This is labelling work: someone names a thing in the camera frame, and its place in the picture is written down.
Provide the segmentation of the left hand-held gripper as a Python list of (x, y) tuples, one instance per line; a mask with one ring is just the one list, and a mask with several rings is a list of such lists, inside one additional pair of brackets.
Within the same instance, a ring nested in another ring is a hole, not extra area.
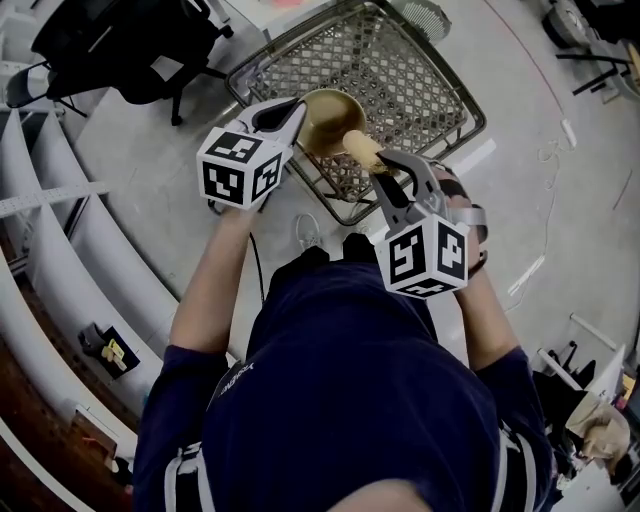
[(276, 98), (213, 128), (196, 156), (200, 195), (240, 209), (262, 201), (280, 184), (305, 118), (304, 101)]

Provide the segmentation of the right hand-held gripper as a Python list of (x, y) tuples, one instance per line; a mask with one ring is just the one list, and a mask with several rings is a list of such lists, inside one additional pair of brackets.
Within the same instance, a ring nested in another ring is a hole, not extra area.
[[(414, 153), (383, 153), (390, 169), (407, 174), (414, 199), (439, 188), (425, 157)], [(373, 174), (371, 183), (388, 225), (375, 245), (387, 291), (416, 299), (464, 288), (468, 282), (468, 232), (450, 220), (447, 201), (409, 201), (393, 176)]]

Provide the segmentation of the person's right hand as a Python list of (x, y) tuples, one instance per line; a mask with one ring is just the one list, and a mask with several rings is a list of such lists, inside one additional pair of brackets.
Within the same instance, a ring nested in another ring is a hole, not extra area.
[(469, 278), (476, 274), (485, 264), (486, 255), (480, 250), (480, 245), (488, 236), (486, 225), (471, 223), (472, 218), (485, 214), (477, 204), (473, 204), (462, 184), (447, 167), (432, 166), (432, 171), (439, 181), (440, 188), (446, 196), (449, 212), (454, 217), (453, 223), (458, 221), (466, 224), (468, 233), (468, 266)]

